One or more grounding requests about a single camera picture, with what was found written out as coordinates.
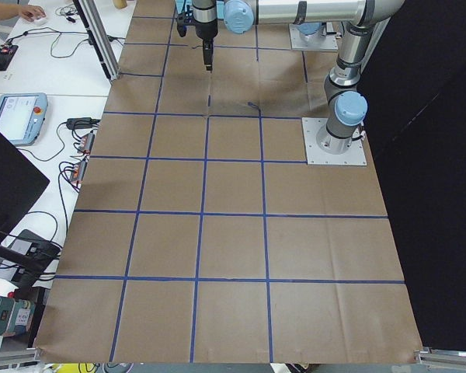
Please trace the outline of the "person's hand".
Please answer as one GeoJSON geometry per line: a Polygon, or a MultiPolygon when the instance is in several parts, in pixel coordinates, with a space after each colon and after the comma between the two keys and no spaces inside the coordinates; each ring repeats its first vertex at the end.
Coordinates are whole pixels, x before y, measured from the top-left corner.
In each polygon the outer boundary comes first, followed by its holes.
{"type": "Polygon", "coordinates": [[[38,5],[20,5],[18,4],[18,15],[20,18],[33,22],[37,19],[46,18],[44,9],[38,5]]]}

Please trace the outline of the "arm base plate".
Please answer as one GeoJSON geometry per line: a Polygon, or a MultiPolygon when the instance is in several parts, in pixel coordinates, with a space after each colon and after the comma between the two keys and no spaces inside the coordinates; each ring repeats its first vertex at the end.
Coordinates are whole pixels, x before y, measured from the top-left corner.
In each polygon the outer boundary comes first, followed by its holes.
{"type": "Polygon", "coordinates": [[[359,166],[367,165],[363,142],[350,138],[339,139],[327,131],[327,118],[302,117],[304,146],[307,164],[310,166],[359,166]]]}
{"type": "Polygon", "coordinates": [[[316,37],[309,41],[302,40],[296,25],[289,25],[291,49],[294,51],[323,51],[323,52],[336,52],[338,45],[336,41],[336,34],[328,37],[316,37]]]}

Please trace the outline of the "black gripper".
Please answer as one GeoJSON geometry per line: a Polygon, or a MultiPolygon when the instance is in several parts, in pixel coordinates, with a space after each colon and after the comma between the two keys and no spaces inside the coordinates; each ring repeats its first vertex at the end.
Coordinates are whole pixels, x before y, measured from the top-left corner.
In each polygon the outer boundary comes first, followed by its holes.
{"type": "Polygon", "coordinates": [[[217,36],[217,1],[192,0],[193,19],[197,36],[203,40],[203,63],[213,71],[213,39],[217,36]]]}

